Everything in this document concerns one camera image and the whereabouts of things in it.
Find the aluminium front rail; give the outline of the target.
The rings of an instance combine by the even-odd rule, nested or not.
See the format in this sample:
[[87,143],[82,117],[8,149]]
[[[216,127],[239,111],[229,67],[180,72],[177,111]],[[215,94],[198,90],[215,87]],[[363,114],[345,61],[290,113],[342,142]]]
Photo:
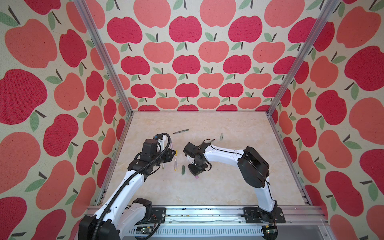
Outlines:
[[[160,239],[268,239],[333,240],[335,234],[320,207],[280,206],[284,224],[247,224],[241,217],[244,207],[255,206],[152,206],[166,208],[165,223],[151,240]],[[100,207],[89,207],[85,216],[93,216]],[[141,239],[153,225],[135,226],[122,240]]]

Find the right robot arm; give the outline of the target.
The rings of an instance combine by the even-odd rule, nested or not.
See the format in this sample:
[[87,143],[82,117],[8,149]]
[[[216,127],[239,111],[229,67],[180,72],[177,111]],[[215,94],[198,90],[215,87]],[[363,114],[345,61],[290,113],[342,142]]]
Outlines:
[[212,162],[238,167],[245,182],[255,189],[259,218],[269,223],[275,220],[278,204],[269,187],[269,164],[254,148],[231,150],[208,142],[202,142],[198,146],[187,143],[184,153],[187,159],[192,160],[188,169],[194,176],[208,172],[212,168]]

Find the right aluminium corner post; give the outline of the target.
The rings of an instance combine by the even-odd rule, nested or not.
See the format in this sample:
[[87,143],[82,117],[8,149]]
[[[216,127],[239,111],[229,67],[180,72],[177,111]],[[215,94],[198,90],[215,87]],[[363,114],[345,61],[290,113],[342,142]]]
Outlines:
[[312,47],[315,44],[315,41],[318,39],[321,31],[325,27],[328,22],[330,16],[333,14],[334,10],[338,6],[341,1],[329,0],[325,3],[324,8],[321,10],[319,17],[314,23],[313,28],[311,29],[306,41],[303,44],[303,47],[300,49],[299,54],[297,55],[292,67],[289,70],[289,73],[284,78],[281,87],[279,88],[276,96],[274,97],[268,111],[267,117],[271,117],[273,112],[275,111],[278,103],[281,101],[284,93],[288,89],[290,82],[294,79],[294,76],[298,72],[301,67],[303,61],[305,60],[307,54],[310,52]]

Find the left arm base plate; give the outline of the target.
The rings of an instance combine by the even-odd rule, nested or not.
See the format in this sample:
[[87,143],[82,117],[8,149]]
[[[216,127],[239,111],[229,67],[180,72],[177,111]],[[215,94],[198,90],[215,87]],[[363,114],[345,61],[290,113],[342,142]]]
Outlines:
[[151,208],[151,212],[145,213],[145,217],[137,223],[138,224],[150,224],[156,221],[160,221],[162,224],[165,223],[166,208]]

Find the left aluminium corner post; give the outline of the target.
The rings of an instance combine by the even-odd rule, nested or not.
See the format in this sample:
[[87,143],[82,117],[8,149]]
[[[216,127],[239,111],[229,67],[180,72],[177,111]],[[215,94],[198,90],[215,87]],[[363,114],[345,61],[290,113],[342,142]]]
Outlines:
[[113,86],[115,90],[117,91],[117,95],[121,100],[121,103],[123,104],[123,107],[125,108],[128,116],[130,118],[133,117],[133,109],[128,101],[128,98],[125,94],[125,90],[123,88],[123,85],[120,81],[120,78],[114,68],[114,65],[112,63],[112,60],[110,58],[110,55],[108,53],[107,48],[105,47],[105,44],[100,37],[99,31],[97,29],[96,23],[93,20],[93,16],[91,14],[90,9],[88,8],[88,5],[86,1],[79,1],[75,0],[75,5],[78,9],[78,12],[91,36],[91,39],[95,45],[95,48],[98,51],[98,54],[101,58],[101,61],[103,62],[103,65],[113,83]]

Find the aluminium corner post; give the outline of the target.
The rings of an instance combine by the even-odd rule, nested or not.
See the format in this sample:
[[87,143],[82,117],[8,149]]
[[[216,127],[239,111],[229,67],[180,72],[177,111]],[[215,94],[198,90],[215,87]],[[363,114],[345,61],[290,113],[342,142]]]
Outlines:
[[91,14],[90,9],[88,8],[88,5],[86,1],[79,1],[75,0],[75,5],[78,9],[78,12],[91,36],[91,39],[95,45],[95,48],[98,51],[98,54],[101,58],[101,61],[103,62],[103,65],[113,83],[113,86],[115,90],[117,91],[117,95],[121,100],[121,103],[123,104],[123,107],[125,108],[128,116],[130,118],[133,117],[133,109],[128,101],[128,98],[125,94],[125,90],[123,88],[123,85],[120,81],[120,78],[114,68],[114,65],[112,63],[112,60],[110,58],[110,55],[108,53],[107,48],[105,47],[105,44],[100,37],[99,31],[97,29],[96,23],[93,20],[93,16]]
[[294,79],[294,76],[298,72],[301,67],[303,61],[305,60],[307,54],[310,52],[312,47],[315,44],[315,41],[318,39],[321,31],[325,27],[328,22],[330,16],[333,14],[334,10],[338,6],[341,1],[329,0],[325,3],[324,8],[321,10],[319,17],[314,23],[313,28],[311,29],[306,41],[303,44],[303,47],[300,49],[299,54],[297,55],[292,67],[289,70],[289,73],[284,78],[281,87],[279,88],[276,96],[274,97],[268,111],[267,117],[271,117],[273,112],[275,111],[278,103],[281,101],[284,93],[288,89],[290,82]]

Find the dark green pen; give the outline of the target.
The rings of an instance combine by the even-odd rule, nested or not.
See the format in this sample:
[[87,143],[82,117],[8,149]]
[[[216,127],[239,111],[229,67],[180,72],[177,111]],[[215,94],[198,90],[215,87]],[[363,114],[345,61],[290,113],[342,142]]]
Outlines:
[[180,133],[185,133],[188,131],[189,131],[189,129],[185,129],[185,130],[180,130],[180,131],[174,132],[173,134],[180,134]]

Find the yellow-tipped white pen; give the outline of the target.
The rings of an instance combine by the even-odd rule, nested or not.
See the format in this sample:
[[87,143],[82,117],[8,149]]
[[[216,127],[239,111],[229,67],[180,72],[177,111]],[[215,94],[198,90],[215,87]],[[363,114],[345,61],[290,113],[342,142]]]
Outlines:
[[177,156],[178,156],[178,151],[175,150],[175,156],[174,156],[174,171],[177,171],[178,163],[177,163]]

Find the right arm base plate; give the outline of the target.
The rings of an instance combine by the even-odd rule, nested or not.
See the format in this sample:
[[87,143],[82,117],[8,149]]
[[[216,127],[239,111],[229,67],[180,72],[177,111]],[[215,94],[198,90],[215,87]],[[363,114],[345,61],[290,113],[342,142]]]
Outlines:
[[244,207],[241,217],[245,218],[247,224],[284,224],[285,215],[281,208],[276,208],[272,212],[266,212],[260,208]]

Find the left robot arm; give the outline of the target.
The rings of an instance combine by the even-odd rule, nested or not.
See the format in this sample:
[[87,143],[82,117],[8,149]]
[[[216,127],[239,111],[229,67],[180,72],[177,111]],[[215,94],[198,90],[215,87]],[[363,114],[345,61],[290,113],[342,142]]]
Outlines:
[[93,216],[85,216],[78,231],[79,240],[121,240],[135,226],[153,225],[140,238],[147,240],[159,229],[162,221],[153,215],[152,202],[137,198],[129,206],[135,192],[147,177],[155,173],[154,167],[173,160],[176,151],[170,148],[171,137],[167,133],[146,139],[143,148],[129,164],[119,187]]

